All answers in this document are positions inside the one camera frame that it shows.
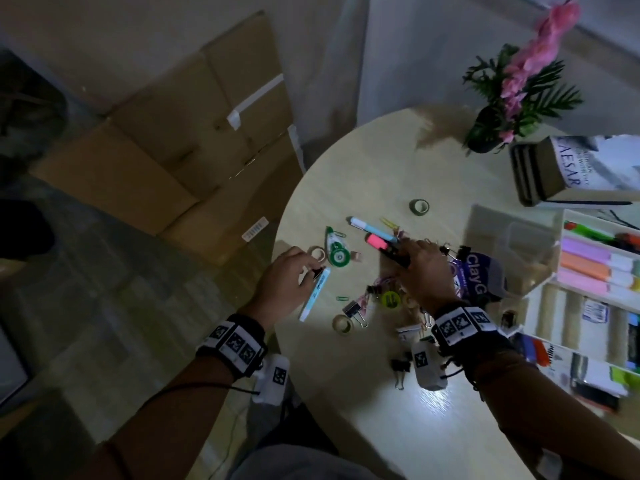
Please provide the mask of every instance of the green correction tape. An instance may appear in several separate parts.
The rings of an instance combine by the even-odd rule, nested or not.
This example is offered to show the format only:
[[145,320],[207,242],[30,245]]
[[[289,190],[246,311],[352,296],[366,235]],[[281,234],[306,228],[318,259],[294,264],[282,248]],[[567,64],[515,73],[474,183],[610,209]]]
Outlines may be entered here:
[[326,228],[326,250],[329,252],[329,262],[333,266],[344,267],[351,260],[349,250],[331,227]]

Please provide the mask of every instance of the barcode label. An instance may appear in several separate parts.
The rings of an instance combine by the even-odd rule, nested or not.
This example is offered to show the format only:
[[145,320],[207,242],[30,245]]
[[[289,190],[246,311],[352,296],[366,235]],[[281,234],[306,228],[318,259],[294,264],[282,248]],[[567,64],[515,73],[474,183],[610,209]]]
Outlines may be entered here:
[[265,227],[267,227],[269,224],[269,221],[267,220],[266,217],[261,217],[260,220],[258,222],[256,222],[254,225],[251,226],[251,229],[249,229],[247,232],[245,232],[244,234],[242,234],[242,238],[246,241],[249,242],[251,241],[255,236],[258,235],[258,233],[264,229]]
[[582,318],[593,323],[607,323],[609,321],[609,306],[587,298],[584,300]]

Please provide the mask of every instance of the tiled floor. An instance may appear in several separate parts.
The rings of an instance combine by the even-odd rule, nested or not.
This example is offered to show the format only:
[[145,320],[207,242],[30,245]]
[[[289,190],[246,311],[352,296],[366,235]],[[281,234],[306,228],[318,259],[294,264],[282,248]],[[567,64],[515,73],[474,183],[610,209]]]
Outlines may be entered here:
[[[8,196],[34,201],[58,243],[0,283],[0,319],[34,374],[16,401],[53,391],[0,450],[14,453],[27,478],[64,478],[251,296],[276,226],[215,269],[36,179]],[[214,476],[224,477],[246,437],[248,402],[242,393],[228,396],[191,480],[210,478],[230,445]]]

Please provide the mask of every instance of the person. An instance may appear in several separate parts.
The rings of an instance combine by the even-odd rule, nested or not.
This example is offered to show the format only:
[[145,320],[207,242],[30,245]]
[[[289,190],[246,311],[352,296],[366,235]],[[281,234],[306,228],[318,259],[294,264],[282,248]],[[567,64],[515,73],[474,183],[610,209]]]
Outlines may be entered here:
[[[411,264],[399,269],[399,280],[436,318],[436,328],[440,316],[468,306],[457,297],[447,259],[437,245],[406,240],[402,248]],[[72,478],[185,478],[211,432],[228,388],[242,375],[238,367],[244,367],[236,356],[215,349],[224,340],[225,346],[236,343],[221,328],[236,330],[247,344],[253,342],[239,330],[260,342],[265,330],[308,298],[314,277],[307,273],[299,283],[304,268],[318,269],[320,265],[295,247],[279,256],[265,271],[251,300],[207,339],[212,340],[211,347],[203,346],[208,351],[200,353],[201,347],[196,358],[102,444]],[[498,332],[476,333],[452,346],[444,344],[442,335],[436,338],[462,364],[500,430],[536,478],[640,478],[640,451],[526,362]],[[239,355],[246,358],[250,352],[243,348]],[[313,423],[308,411],[303,406],[300,409],[303,420]],[[231,479],[375,478],[368,469],[338,457],[319,427],[312,431],[295,424],[284,432],[277,427]],[[306,436],[315,439],[305,441]]]

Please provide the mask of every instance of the yellow paper clip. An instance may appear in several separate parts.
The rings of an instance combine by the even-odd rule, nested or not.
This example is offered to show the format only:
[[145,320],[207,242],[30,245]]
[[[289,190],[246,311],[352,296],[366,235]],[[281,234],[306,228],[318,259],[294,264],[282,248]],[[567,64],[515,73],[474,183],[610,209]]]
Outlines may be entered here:
[[400,229],[400,226],[398,224],[393,224],[393,222],[391,222],[389,219],[382,217],[380,221],[382,222],[382,224],[389,227],[389,229],[393,229],[393,230]]

